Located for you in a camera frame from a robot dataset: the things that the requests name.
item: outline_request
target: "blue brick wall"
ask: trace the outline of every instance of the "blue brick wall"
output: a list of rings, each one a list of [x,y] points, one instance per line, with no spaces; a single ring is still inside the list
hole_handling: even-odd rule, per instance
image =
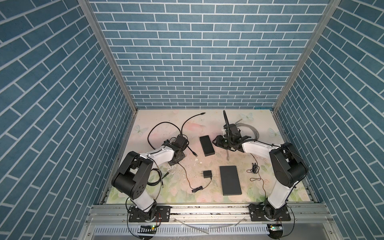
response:
[[[0,239],[72,239],[132,111],[77,0],[0,1]]]
[[[383,239],[384,1],[342,0],[281,107],[345,239]]]
[[[328,0],[91,0],[139,108],[271,108]]]

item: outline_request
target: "gray cable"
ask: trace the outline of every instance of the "gray cable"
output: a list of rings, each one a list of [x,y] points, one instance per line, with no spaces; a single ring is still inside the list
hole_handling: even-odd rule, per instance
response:
[[[252,130],[253,134],[255,135],[255,139],[259,139],[259,132],[257,131],[257,129],[249,124],[245,124],[245,123],[242,123],[242,122],[236,122],[236,127],[248,127],[249,129]]]

